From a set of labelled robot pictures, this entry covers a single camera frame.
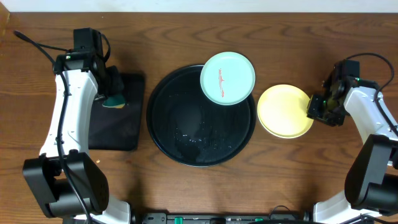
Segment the green scouring sponge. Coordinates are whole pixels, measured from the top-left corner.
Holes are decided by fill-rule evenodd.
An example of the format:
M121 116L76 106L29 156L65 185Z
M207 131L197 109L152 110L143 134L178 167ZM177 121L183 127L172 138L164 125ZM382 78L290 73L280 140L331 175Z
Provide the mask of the green scouring sponge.
M122 94L112 95L107 97L102 103L102 106L105 108L123 108L126 104L126 100L124 99Z

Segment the yellow plate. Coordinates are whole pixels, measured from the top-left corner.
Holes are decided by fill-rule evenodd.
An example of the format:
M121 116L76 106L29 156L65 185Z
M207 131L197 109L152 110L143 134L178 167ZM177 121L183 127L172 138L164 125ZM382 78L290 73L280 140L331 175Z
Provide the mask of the yellow plate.
M313 124L307 117L309 96L293 85L274 85L268 88L257 103L257 116L263 128L284 139L304 135Z

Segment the light blue plate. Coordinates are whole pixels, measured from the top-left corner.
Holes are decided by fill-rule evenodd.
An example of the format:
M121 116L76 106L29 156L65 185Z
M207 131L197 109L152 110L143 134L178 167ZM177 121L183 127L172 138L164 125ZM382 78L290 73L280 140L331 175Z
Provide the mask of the light blue plate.
M235 105L245 100L254 89L256 74L252 63L236 52L221 52L203 66L200 86L212 102Z

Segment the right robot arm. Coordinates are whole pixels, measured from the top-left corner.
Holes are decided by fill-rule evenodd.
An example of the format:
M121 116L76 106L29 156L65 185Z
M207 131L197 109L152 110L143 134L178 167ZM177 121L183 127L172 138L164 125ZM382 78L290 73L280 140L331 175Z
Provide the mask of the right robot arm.
M329 126L340 126L345 116L354 120L362 149L345 179L344 191L318 202L313 208L317 223L348 223L397 214L397 122L384 103L376 82L325 81L325 94L313 95L307 116Z

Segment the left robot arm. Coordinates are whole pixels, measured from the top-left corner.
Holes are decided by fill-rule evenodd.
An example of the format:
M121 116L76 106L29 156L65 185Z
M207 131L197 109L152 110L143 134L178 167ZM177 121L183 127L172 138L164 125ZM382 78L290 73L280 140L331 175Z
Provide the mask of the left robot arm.
M132 223L131 206L109 193L106 176L88 149L91 109L104 75L93 55L59 55L53 65L56 99L49 133L39 156L22 173L42 213L80 223Z

